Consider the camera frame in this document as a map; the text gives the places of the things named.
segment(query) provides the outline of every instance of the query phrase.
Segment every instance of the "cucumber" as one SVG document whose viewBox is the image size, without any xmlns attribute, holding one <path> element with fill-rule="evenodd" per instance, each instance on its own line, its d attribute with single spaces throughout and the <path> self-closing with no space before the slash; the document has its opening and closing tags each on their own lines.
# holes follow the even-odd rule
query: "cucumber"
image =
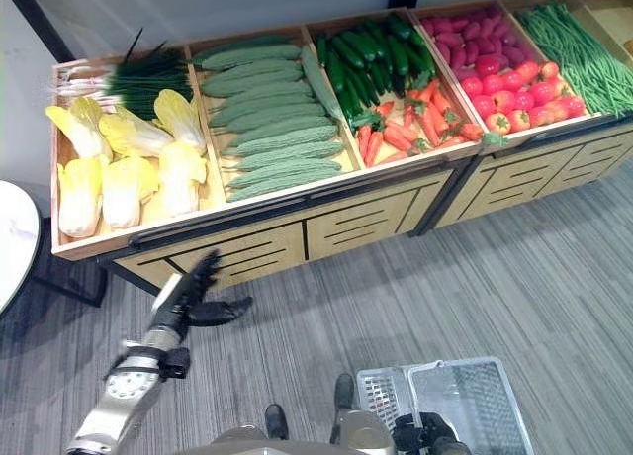
<svg viewBox="0 0 633 455">
<path fill-rule="evenodd" d="M 287 148 L 300 143 L 312 143 L 315 141 L 328 141 L 336 135 L 338 127 L 330 124 L 328 126 L 312 127 L 311 129 L 302 129 L 300 131 L 292 131 L 280 136 L 268 136 L 260 140 L 252 140 L 236 148 L 227 148 L 222 155 L 250 156 L 257 153 L 265 153 L 267 151 L 277 150 L 279 148 Z"/>
<path fill-rule="evenodd" d="M 376 86 L 372 82 L 372 80 L 365 74 L 359 74 L 360 80 L 363 81 L 363 85 L 365 86 L 365 91 L 369 95 L 369 99 L 376 105 L 380 105 L 380 99 L 378 98 L 378 92 L 376 91 Z"/>
<path fill-rule="evenodd" d="M 381 96 L 385 94 L 385 81 L 383 80 L 383 74 L 381 73 L 378 64 L 374 63 L 371 65 L 369 68 L 369 74 L 372 76 L 372 81 L 374 81 L 378 94 Z"/>
<path fill-rule="evenodd" d="M 289 61 L 288 59 L 263 59 L 261 61 L 250 62 L 243 64 L 242 66 L 236 66 L 227 71 L 215 74 L 205 81 L 203 84 L 207 86 L 209 90 L 213 90 L 213 87 L 224 81 L 243 79 L 244 77 L 256 76 L 258 74 L 277 72 L 287 69 L 298 70 L 301 65 L 296 61 Z"/>
<path fill-rule="evenodd" d="M 252 198 L 265 193 L 272 193 L 273 191 L 285 190 L 286 188 L 291 188 L 293 186 L 305 185 L 306 183 L 312 183 L 313 181 L 324 180 L 325 178 L 333 178 L 336 175 L 338 175 L 337 170 L 332 168 L 323 168 L 320 170 L 311 170 L 304 173 L 288 175 L 281 178 L 269 178 L 257 183 L 256 185 L 247 186 L 246 188 L 236 191 L 227 198 L 227 201 L 231 203 L 233 201 L 244 200 L 246 198 Z"/>
<path fill-rule="evenodd" d="M 321 67 L 327 64 L 327 44 L 325 43 L 325 35 L 321 35 L 316 40 L 316 54 L 318 55 L 318 63 Z"/>
<path fill-rule="evenodd" d="M 255 37 L 249 40 L 242 40 L 240 42 L 232 42 L 232 43 L 224 43 L 223 45 L 208 47 L 207 49 L 203 49 L 202 51 L 196 53 L 191 58 L 191 62 L 195 66 L 202 66 L 202 63 L 205 59 L 219 52 L 230 51 L 234 49 L 244 49 L 245 47 L 252 47 L 252 46 L 282 45 L 287 42 L 288 42 L 288 37 L 286 35 L 279 35 L 279 34 L 262 35 L 261 37 Z"/>
<path fill-rule="evenodd" d="M 340 153 L 343 144 L 340 141 L 318 141 L 289 146 L 280 150 L 257 153 L 240 160 L 235 169 L 241 171 L 256 170 L 264 166 L 283 163 L 295 158 L 327 158 Z"/>
<path fill-rule="evenodd" d="M 327 64 L 325 65 L 325 71 L 327 71 L 327 77 L 332 85 L 332 89 L 336 94 L 340 94 L 345 88 L 345 78 L 343 77 L 343 68 L 336 56 L 336 53 L 332 50 L 327 52 Z"/>
<path fill-rule="evenodd" d="M 365 40 L 363 40 L 359 35 L 356 35 L 354 32 L 350 30 L 346 30 L 340 34 L 343 40 L 351 46 L 354 51 L 356 51 L 360 56 L 365 60 L 365 62 L 372 62 L 376 59 L 376 53 L 371 49 Z"/>
<path fill-rule="evenodd" d="M 387 17 L 387 25 L 392 33 L 404 42 L 408 40 L 408 37 L 411 35 L 411 25 L 405 23 L 403 19 L 395 13 Z"/>
<path fill-rule="evenodd" d="M 363 67 L 365 67 L 365 63 L 363 62 L 361 56 L 356 54 L 354 50 L 349 47 L 349 45 L 344 42 L 340 36 L 335 36 L 334 38 L 332 38 L 332 46 L 334 46 L 334 49 L 336 49 L 336 52 L 338 52 L 341 59 L 347 62 L 353 68 L 362 69 Z"/>
<path fill-rule="evenodd" d="M 408 74 L 408 59 L 403 45 L 393 35 L 387 35 L 387 44 L 394 59 L 394 72 L 398 76 L 406 76 Z"/>
<path fill-rule="evenodd" d="M 267 72 L 256 76 L 232 79 L 218 84 L 203 84 L 200 88 L 205 96 L 229 97 L 235 94 L 246 92 L 249 89 L 264 84 L 279 84 L 284 82 L 294 82 L 304 75 L 304 71 L 299 69 L 284 69 L 277 72 Z"/>
<path fill-rule="evenodd" d="M 236 106 L 222 109 L 209 121 L 209 127 L 226 126 L 230 121 L 234 121 L 238 117 L 252 114 L 262 109 L 270 109 L 271 107 L 290 106 L 292 104 L 312 104 L 315 101 L 313 96 L 304 94 L 284 94 L 283 96 L 267 97 L 265 99 L 257 99 L 248 101 Z"/>
<path fill-rule="evenodd" d="M 286 160 L 276 165 L 264 166 L 248 173 L 244 173 L 226 183 L 228 188 L 246 188 L 270 178 L 298 175 L 309 171 L 323 169 L 340 170 L 341 165 L 326 158 L 298 158 Z"/>
<path fill-rule="evenodd" d="M 321 104 L 297 104 L 293 106 L 280 106 L 271 109 L 262 109 L 252 114 L 238 117 L 230 121 L 226 126 L 227 132 L 241 134 L 258 127 L 274 124 L 282 119 L 300 116 L 324 116 L 325 109 Z"/>
<path fill-rule="evenodd" d="M 359 114 L 360 112 L 362 112 L 363 108 L 360 106 L 360 98 L 358 97 L 358 92 L 356 91 L 354 84 L 352 84 L 352 81 L 349 78 L 345 80 L 345 90 L 347 91 L 347 94 L 349 94 L 349 104 L 351 105 L 352 112 L 354 114 Z"/>
<path fill-rule="evenodd" d="M 236 106 L 237 104 L 243 104 L 244 102 L 264 99 L 266 97 L 282 96 L 285 94 L 303 94 L 305 96 L 312 96 L 313 90 L 303 81 L 264 84 L 253 87 L 246 92 L 226 98 L 216 109 L 226 109 L 228 107 Z"/>
<path fill-rule="evenodd" d="M 379 45 L 374 37 L 372 37 L 369 32 L 364 28 L 358 29 L 358 35 L 363 39 L 366 45 L 368 45 L 372 51 L 376 54 L 376 59 L 383 59 L 387 51 L 382 45 Z"/>
<path fill-rule="evenodd" d="M 273 124 L 244 132 L 234 138 L 228 146 L 238 146 L 252 140 L 280 136 L 288 132 L 310 129 L 312 127 L 330 126 L 331 124 L 332 121 L 324 116 L 291 117 L 290 119 L 283 119 Z"/>
<path fill-rule="evenodd" d="M 297 59 L 300 53 L 301 49 L 295 45 L 248 47 L 214 54 L 203 61 L 202 67 L 217 71 L 261 59 Z"/>
<path fill-rule="evenodd" d="M 361 102 L 365 107 L 369 107 L 371 105 L 371 99 L 369 97 L 368 92 L 365 90 L 365 84 L 361 81 L 360 76 L 364 74 L 363 71 L 358 71 L 358 75 L 354 73 L 349 67 L 346 68 L 345 74 L 352 81 L 354 89 L 356 89 L 356 93 L 360 98 Z"/>
</svg>

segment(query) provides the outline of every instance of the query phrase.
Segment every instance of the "wooden display bin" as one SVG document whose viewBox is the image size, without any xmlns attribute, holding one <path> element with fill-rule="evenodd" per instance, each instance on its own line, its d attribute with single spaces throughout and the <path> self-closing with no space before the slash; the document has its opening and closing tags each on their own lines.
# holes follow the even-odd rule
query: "wooden display bin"
<svg viewBox="0 0 633 455">
<path fill-rule="evenodd" d="M 331 36 L 336 35 L 337 33 L 343 30 L 347 30 L 347 29 L 351 29 L 351 28 L 359 26 L 362 23 L 362 21 L 366 18 L 370 18 L 378 23 L 381 23 L 385 21 L 387 17 L 389 17 L 389 15 L 394 14 L 394 13 L 397 14 L 406 23 L 411 23 L 413 25 L 411 18 L 408 15 L 407 9 L 397 8 L 397 9 L 390 9 L 390 10 L 381 10 L 379 12 L 371 12 L 364 15 L 341 17 L 334 20 L 327 20 L 324 22 L 308 23 L 306 25 L 306 28 L 310 35 L 311 43 L 314 47 L 314 45 L 317 42 L 317 37 L 320 35 L 326 35 L 330 38 Z M 458 115 L 460 115 L 460 117 L 467 119 L 469 122 L 474 122 L 476 120 L 475 119 L 476 115 L 473 115 L 472 110 L 466 106 L 462 96 L 460 95 L 458 90 L 455 88 L 455 84 L 453 83 L 453 81 L 451 81 L 451 79 L 445 74 L 443 69 L 438 67 L 437 59 L 436 58 L 434 59 L 435 59 L 435 65 L 437 67 L 437 78 L 440 81 L 440 85 L 442 89 L 445 91 L 446 98 L 451 102 L 451 104 L 453 105 L 455 109 L 455 112 Z M 325 70 L 321 69 L 321 71 L 323 73 L 323 76 L 325 77 L 325 80 L 329 83 L 329 78 L 327 77 Z M 401 124 L 403 109 L 405 107 L 404 100 L 398 98 L 394 93 L 391 93 L 391 92 L 385 92 L 385 94 L 380 96 L 379 99 L 381 103 L 394 101 L 395 107 L 390 113 L 389 119 L 399 122 Z M 347 130 L 348 136 L 350 137 L 350 141 L 352 143 L 354 151 L 357 154 L 357 156 L 360 158 L 360 151 L 358 150 L 357 141 L 353 138 L 353 135 L 351 134 L 351 130 L 347 126 L 345 127 Z M 413 124 L 413 127 L 417 130 L 418 135 L 420 137 L 425 137 L 423 130 L 418 124 Z M 421 167 L 421 166 L 424 166 L 425 162 L 432 161 L 437 156 L 442 156 L 443 158 L 448 159 L 448 160 L 454 160 L 454 159 L 462 158 L 465 156 L 475 155 L 480 150 L 481 150 L 481 145 L 479 143 L 469 142 L 469 143 L 462 143 L 460 145 L 456 145 L 454 147 L 450 147 L 446 149 L 440 149 L 440 150 L 434 150 L 434 151 L 431 150 L 428 153 L 414 156 L 403 161 L 410 161 L 410 160 L 415 161 L 418 164 L 418 166 Z M 378 156 L 376 157 L 376 162 L 379 163 L 380 161 L 396 153 L 397 151 L 398 151 L 397 148 L 389 145 L 386 142 L 383 142 L 380 148 L 380 151 L 378 152 Z M 363 169 L 366 168 L 362 159 L 359 160 L 359 165 Z"/>
<path fill-rule="evenodd" d="M 298 46 L 312 45 L 303 26 L 257 32 L 195 42 L 179 46 L 183 58 L 190 59 L 206 47 L 243 40 L 267 33 L 287 35 Z M 115 64 L 121 57 L 80 60 L 56 66 L 55 84 L 72 67 Z M 341 175 L 275 193 L 227 201 L 225 184 L 235 176 L 226 168 L 233 164 L 222 155 L 231 136 L 215 135 L 206 127 L 218 99 L 200 93 L 200 83 L 210 72 L 188 66 L 189 78 L 198 104 L 202 130 L 208 147 L 207 181 L 200 186 L 197 212 L 169 217 L 158 192 L 141 210 L 138 226 L 109 229 L 103 220 L 94 235 L 75 239 L 58 229 L 58 183 L 56 164 L 76 157 L 70 141 L 52 128 L 52 252 L 70 259 L 97 258 L 126 279 L 150 292 L 173 272 L 189 270 L 196 259 L 212 247 L 221 250 L 224 260 L 220 285 L 233 285 L 308 260 L 413 230 L 430 209 L 454 171 L 466 166 L 477 146 L 460 145 L 449 153 L 433 152 L 402 162 L 368 169 L 362 164 L 354 139 L 346 124 L 339 127 L 344 150 L 335 159 Z M 60 97 L 54 104 L 67 106 Z M 157 160 L 150 160 L 157 166 Z"/>
<path fill-rule="evenodd" d="M 451 70 L 450 65 L 444 60 L 442 54 L 440 53 L 439 49 L 437 49 L 437 46 L 435 45 L 431 36 L 422 26 L 420 20 L 427 17 L 434 17 L 434 16 L 452 17 L 456 15 L 463 15 L 469 12 L 474 12 L 474 11 L 481 10 L 483 8 L 488 8 L 488 7 L 496 7 L 499 9 L 499 11 L 501 12 L 501 20 L 507 23 L 510 26 L 510 31 L 516 35 L 516 37 L 519 39 L 520 42 L 523 42 L 532 51 L 532 54 L 534 55 L 535 60 L 537 62 L 544 62 L 548 60 L 545 54 L 543 53 L 543 51 L 541 51 L 541 49 L 527 35 L 523 27 L 521 27 L 521 25 L 516 21 L 514 16 L 505 7 L 504 1 L 500 2 L 497 0 L 490 0 L 490 1 L 483 1 L 483 2 L 476 2 L 476 3 L 448 5 L 444 7 L 424 7 L 424 8 L 417 8 L 415 10 L 409 11 L 411 14 L 411 17 L 416 21 L 416 25 L 417 25 L 418 30 L 420 31 L 420 34 L 426 39 L 426 42 L 428 44 L 432 45 L 431 52 L 435 57 L 435 61 L 438 64 L 440 64 L 440 67 L 442 68 L 444 74 L 451 81 L 453 88 L 459 91 L 459 94 L 463 98 L 463 102 L 465 106 L 471 110 L 471 114 L 476 118 L 477 122 L 484 128 L 486 132 L 489 132 L 489 129 L 484 123 L 484 118 L 480 117 L 479 114 L 477 113 L 475 106 L 473 105 L 472 101 L 470 100 L 470 98 L 468 97 L 464 89 L 462 88 L 459 80 L 457 79 L 453 71 Z M 529 139 L 533 137 L 541 136 L 545 134 L 547 134 L 548 136 L 565 134 L 569 132 L 570 130 L 577 128 L 578 126 L 583 126 L 584 123 L 587 123 L 587 127 L 588 127 L 591 120 L 597 117 L 599 117 L 599 115 L 590 115 L 586 111 L 586 113 L 580 117 L 567 119 L 565 121 L 549 124 L 546 126 L 534 127 L 534 128 L 528 129 L 527 131 L 510 133 L 507 136 L 505 136 L 507 138 L 507 144 L 504 147 L 498 147 L 496 149 L 514 148 L 516 146 L 520 146 L 521 144 L 525 143 L 526 141 L 528 141 Z M 489 148 L 489 149 L 482 150 L 482 154 L 488 154 L 492 151 L 495 151 L 496 149 Z"/>
</svg>

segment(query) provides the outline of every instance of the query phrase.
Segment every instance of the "carrot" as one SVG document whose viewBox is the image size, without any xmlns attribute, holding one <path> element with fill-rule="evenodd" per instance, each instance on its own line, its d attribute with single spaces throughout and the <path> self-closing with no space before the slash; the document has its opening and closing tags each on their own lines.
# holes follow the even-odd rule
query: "carrot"
<svg viewBox="0 0 633 455">
<path fill-rule="evenodd" d="M 431 121 L 433 121 L 433 127 L 435 131 L 441 135 L 444 131 L 448 130 L 448 122 L 442 117 L 442 114 L 437 110 L 435 104 L 429 102 L 426 104 L 426 109 L 428 109 Z"/>
<path fill-rule="evenodd" d="M 430 109 L 427 107 L 424 109 L 423 114 L 417 114 L 417 121 L 422 126 L 422 130 L 426 134 L 426 138 L 430 142 L 432 147 L 436 147 L 439 145 L 439 136 L 435 132 L 435 127 L 433 126 L 433 119 L 431 118 Z"/>
<path fill-rule="evenodd" d="M 417 95 L 415 100 L 422 102 L 431 102 L 431 96 L 437 89 L 437 85 L 439 84 L 439 79 L 435 78 L 431 82 L 429 82 L 426 87 L 422 90 L 421 93 Z"/>
<path fill-rule="evenodd" d="M 363 159 L 365 158 L 365 155 L 367 154 L 367 146 L 369 145 L 369 136 L 372 134 L 372 126 L 370 125 L 365 125 L 365 126 L 361 126 L 358 129 L 358 133 L 356 134 L 358 136 L 358 148 L 360 148 L 360 156 L 363 157 Z"/>
<path fill-rule="evenodd" d="M 383 133 L 372 132 L 369 137 L 369 147 L 367 148 L 367 154 L 365 155 L 365 164 L 367 166 L 374 166 L 376 156 L 378 156 L 378 150 L 380 150 L 383 144 Z"/>
<path fill-rule="evenodd" d="M 407 128 L 411 127 L 411 124 L 413 123 L 413 115 L 414 115 L 413 106 L 406 106 L 405 107 L 405 116 L 403 118 L 403 122 L 405 123 L 405 127 L 407 127 Z"/>
<path fill-rule="evenodd" d="M 383 165 L 385 163 L 391 163 L 392 161 L 398 161 L 398 160 L 402 160 L 404 158 L 407 158 L 408 155 L 405 151 L 397 151 L 396 153 L 389 155 L 387 158 L 385 158 L 383 161 L 378 162 L 379 165 Z"/>
<path fill-rule="evenodd" d="M 409 129 L 405 126 L 401 126 L 397 122 L 387 121 L 387 127 L 391 127 L 393 129 L 398 130 L 408 141 L 414 141 L 417 139 L 417 132 L 413 129 Z"/>
<path fill-rule="evenodd" d="M 451 109 L 451 103 L 446 100 L 444 94 L 442 94 L 442 91 L 439 89 L 433 92 L 433 104 L 435 104 L 435 107 L 437 107 L 442 114 Z"/>
<path fill-rule="evenodd" d="M 477 124 L 464 124 L 459 133 L 472 141 L 479 141 L 484 135 L 484 129 Z"/>
<path fill-rule="evenodd" d="M 453 136 L 453 137 L 445 140 L 444 142 L 442 142 L 438 146 L 436 146 L 434 148 L 434 150 L 436 150 L 438 148 L 449 148 L 451 146 L 455 146 L 455 145 L 459 145 L 461 143 L 465 143 L 466 141 L 468 141 L 468 139 L 465 138 L 464 136 Z"/>
<path fill-rule="evenodd" d="M 394 101 L 386 102 L 385 104 L 381 104 L 380 106 L 376 106 L 374 109 L 378 112 L 383 119 L 387 119 L 387 116 L 392 109 L 394 108 Z"/>
<path fill-rule="evenodd" d="M 397 128 L 391 126 L 385 128 L 385 142 L 402 151 L 408 151 L 411 148 L 410 141 Z"/>
</svg>

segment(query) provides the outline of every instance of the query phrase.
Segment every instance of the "person's foot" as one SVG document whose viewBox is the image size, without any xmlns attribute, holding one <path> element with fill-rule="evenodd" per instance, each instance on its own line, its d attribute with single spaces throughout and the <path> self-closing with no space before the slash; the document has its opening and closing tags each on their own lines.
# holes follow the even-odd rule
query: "person's foot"
<svg viewBox="0 0 633 455">
<path fill-rule="evenodd" d="M 264 413 L 266 419 L 266 431 L 268 438 L 277 440 L 288 440 L 288 422 L 286 414 L 278 404 L 271 404 Z"/>
</svg>

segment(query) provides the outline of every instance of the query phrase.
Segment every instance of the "robotic hand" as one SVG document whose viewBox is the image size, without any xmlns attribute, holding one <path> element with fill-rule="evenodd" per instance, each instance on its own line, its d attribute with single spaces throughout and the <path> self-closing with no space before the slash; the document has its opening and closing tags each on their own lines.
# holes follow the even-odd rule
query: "robotic hand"
<svg viewBox="0 0 633 455">
<path fill-rule="evenodd" d="M 131 428 L 140 426 L 155 404 L 162 383 L 184 379 L 189 350 L 180 344 L 190 326 L 217 326 L 238 319 L 252 298 L 203 302 L 216 283 L 220 256 L 210 253 L 188 274 L 174 274 L 156 298 L 153 318 L 140 342 L 126 342 L 125 352 L 106 375 L 106 392 L 85 418 L 66 449 L 68 455 L 116 455 Z"/>
</svg>

